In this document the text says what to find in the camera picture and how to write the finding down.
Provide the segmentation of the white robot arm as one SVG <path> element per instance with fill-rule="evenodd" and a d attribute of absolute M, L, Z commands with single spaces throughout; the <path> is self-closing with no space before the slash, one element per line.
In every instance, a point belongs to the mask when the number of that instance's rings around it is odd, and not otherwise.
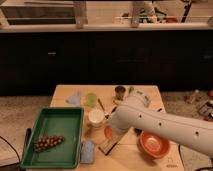
<path fill-rule="evenodd" d="M 212 122 L 158 112 L 149 109 L 149 104 L 145 92 L 132 91 L 110 115 L 110 127 L 118 134 L 130 127 L 141 129 L 213 158 Z"/>

